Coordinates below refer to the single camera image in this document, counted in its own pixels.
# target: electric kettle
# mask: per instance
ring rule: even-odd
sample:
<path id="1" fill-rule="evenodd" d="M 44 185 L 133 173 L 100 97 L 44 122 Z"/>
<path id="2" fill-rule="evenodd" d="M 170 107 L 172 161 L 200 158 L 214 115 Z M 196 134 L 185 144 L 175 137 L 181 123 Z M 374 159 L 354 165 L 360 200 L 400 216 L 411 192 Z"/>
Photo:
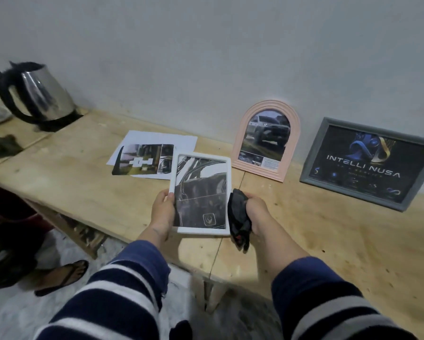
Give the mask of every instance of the electric kettle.
<path id="1" fill-rule="evenodd" d="M 0 98 L 16 117 L 37 124 L 43 131 L 57 131 L 81 117 L 70 95 L 50 74 L 46 65 L 10 63 L 12 68 L 0 72 Z M 29 115 L 15 105 L 9 91 L 11 86 L 15 87 Z"/>

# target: person's left hand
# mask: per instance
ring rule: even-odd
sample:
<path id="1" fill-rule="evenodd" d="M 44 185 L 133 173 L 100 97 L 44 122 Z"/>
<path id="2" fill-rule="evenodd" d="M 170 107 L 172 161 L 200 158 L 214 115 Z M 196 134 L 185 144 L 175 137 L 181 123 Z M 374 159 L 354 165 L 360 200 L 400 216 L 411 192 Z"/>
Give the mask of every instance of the person's left hand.
<path id="1" fill-rule="evenodd" d="M 168 189 L 160 191 L 155 197 L 152 205 L 151 223 L 149 226 L 163 239 L 168 237 L 169 231 L 174 223 L 174 193 L 168 193 Z"/>

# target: plywood surface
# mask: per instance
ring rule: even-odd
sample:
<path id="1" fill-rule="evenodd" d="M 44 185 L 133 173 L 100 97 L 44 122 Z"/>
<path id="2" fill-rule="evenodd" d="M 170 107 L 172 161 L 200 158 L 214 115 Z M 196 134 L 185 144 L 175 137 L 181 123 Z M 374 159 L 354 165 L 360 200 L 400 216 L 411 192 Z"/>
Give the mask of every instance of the plywood surface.
<path id="1" fill-rule="evenodd" d="M 129 130 L 186 134 L 92 111 L 0 164 L 0 186 L 126 242 L 149 224 L 152 202 L 168 180 L 111 175 L 107 160 Z M 229 156 L 231 144 L 198 137 L 196 151 Z M 243 172 L 233 169 L 233 187 Z M 221 238 L 172 235 L 165 257 L 209 276 Z"/>
<path id="2" fill-rule="evenodd" d="M 15 98 L 16 105 L 24 110 L 21 102 Z M 0 137 L 6 135 L 14 135 L 16 137 L 17 143 L 22 148 L 28 148 L 33 143 L 41 140 L 42 138 L 48 136 L 50 133 L 39 131 L 37 127 L 33 124 L 25 123 L 24 121 L 13 117 L 12 119 L 0 124 Z M 0 163 L 7 160 L 8 157 L 0 159 Z"/>
<path id="3" fill-rule="evenodd" d="M 400 213 L 302 184 L 300 171 L 300 165 L 291 164 L 284 183 L 245 173 L 241 189 L 265 199 L 272 215 L 303 248 L 360 288 L 381 312 L 424 339 L 424 195 Z M 257 238 L 247 254 L 224 239 L 211 279 L 271 297 Z"/>

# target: blue cuff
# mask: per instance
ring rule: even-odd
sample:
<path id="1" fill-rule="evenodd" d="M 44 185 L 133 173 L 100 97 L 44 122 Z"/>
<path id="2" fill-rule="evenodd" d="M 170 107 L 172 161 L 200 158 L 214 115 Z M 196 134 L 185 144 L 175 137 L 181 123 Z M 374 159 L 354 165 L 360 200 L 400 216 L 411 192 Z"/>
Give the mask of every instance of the blue cuff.
<path id="1" fill-rule="evenodd" d="M 317 257 L 302 257 L 284 268 L 272 282 L 272 299 L 278 315 L 283 315 L 292 299 L 313 287 L 344 281 Z"/>
<path id="2" fill-rule="evenodd" d="M 160 291 L 164 294 L 167 293 L 168 276 L 171 269 L 158 248 L 151 242 L 145 240 L 133 241 L 109 263 L 122 260 L 140 264 L 152 276 Z"/>

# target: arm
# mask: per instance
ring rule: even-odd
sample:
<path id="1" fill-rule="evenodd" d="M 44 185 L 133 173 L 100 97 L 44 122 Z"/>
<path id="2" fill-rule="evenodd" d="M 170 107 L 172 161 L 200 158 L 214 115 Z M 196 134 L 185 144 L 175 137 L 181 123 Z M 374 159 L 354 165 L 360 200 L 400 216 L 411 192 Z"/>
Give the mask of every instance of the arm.
<path id="1" fill-rule="evenodd" d="M 34 338 L 158 339 L 158 313 L 170 272 L 159 248 L 173 221 L 174 194 L 164 190 L 157 195 L 151 223 L 138 240 L 93 274 Z"/>
<path id="2" fill-rule="evenodd" d="M 247 194 L 252 231 L 260 237 L 272 282 L 272 299 L 285 339 L 415 339 L 381 315 L 322 260 L 311 257 Z"/>

